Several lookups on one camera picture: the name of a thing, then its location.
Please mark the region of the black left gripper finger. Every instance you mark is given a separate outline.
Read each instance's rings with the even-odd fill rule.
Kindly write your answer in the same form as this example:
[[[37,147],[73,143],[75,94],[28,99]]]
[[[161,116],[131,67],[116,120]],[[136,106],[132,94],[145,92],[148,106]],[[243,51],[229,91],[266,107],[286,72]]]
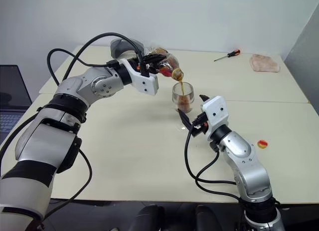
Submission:
[[[159,74],[161,73],[160,71],[161,68],[162,68],[162,64],[150,63],[148,67],[148,72],[151,74]]]
[[[159,53],[150,53],[143,57],[144,63],[159,63],[162,60],[166,59],[166,55]]]

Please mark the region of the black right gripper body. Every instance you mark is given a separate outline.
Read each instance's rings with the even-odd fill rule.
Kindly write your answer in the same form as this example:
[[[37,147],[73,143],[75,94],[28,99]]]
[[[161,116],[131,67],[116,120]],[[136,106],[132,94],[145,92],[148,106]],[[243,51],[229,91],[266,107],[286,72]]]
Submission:
[[[200,113],[191,123],[191,135],[196,137],[199,134],[206,134],[208,131],[208,118],[205,112]]]

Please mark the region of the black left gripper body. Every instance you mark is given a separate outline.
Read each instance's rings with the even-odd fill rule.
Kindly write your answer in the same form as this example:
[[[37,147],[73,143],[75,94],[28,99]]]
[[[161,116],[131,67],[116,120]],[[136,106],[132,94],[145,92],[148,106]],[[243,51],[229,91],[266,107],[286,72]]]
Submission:
[[[143,56],[143,62],[149,73],[157,74],[159,63],[161,62],[161,55],[145,55]]]

